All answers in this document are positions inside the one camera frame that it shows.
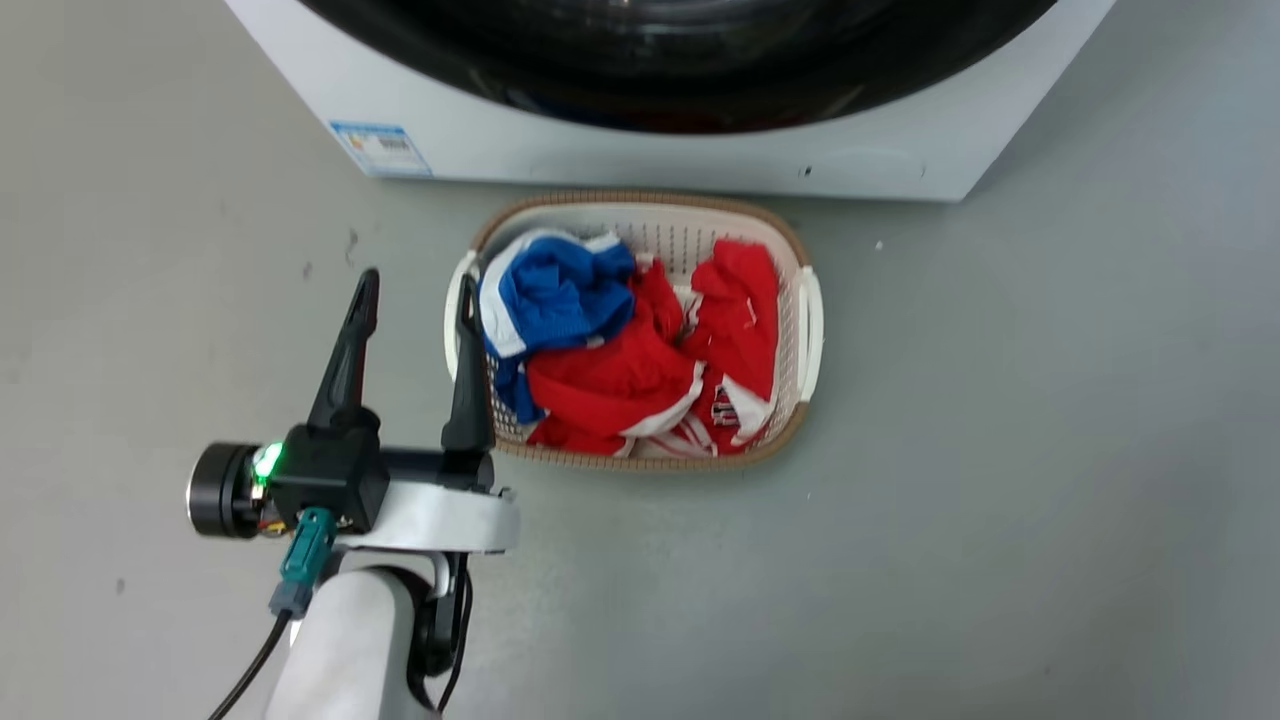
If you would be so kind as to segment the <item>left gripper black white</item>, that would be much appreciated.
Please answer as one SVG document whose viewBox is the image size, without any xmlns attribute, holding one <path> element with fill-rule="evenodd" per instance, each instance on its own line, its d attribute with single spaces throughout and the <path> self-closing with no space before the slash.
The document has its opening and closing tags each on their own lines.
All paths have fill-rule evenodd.
<svg viewBox="0 0 1280 720">
<path fill-rule="evenodd" d="M 214 443 L 189 474 L 186 509 L 206 537 L 250 539 L 273 523 L 294 530 L 328 511 L 344 548 L 387 553 L 503 553 L 518 538 L 511 492 L 494 482 L 495 443 L 477 282 L 460 278 L 447 313 L 454 342 L 451 415 L 440 450 L 385 448 L 364 404 L 380 272 L 360 274 L 306 425 L 270 445 Z"/>
</svg>

